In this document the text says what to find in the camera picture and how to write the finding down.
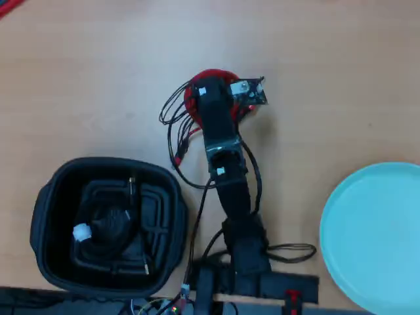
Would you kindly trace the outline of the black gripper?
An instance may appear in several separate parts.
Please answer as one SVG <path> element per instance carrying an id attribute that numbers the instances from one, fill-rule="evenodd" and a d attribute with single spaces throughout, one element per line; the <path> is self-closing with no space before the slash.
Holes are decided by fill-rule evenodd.
<path id="1" fill-rule="evenodd" d="M 232 108 L 232 96 L 228 92 L 229 85 L 220 76 L 201 77 L 193 82 L 197 111 L 206 106 L 216 104 L 229 110 Z"/>

